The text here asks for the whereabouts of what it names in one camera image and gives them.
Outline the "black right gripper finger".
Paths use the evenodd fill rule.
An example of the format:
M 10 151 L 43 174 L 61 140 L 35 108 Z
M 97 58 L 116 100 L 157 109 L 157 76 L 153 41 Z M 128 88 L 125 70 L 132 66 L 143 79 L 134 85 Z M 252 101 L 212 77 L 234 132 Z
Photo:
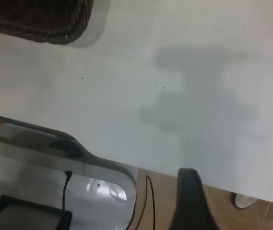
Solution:
M 171 230 L 219 229 L 205 197 L 201 178 L 195 169 L 178 171 L 177 198 Z

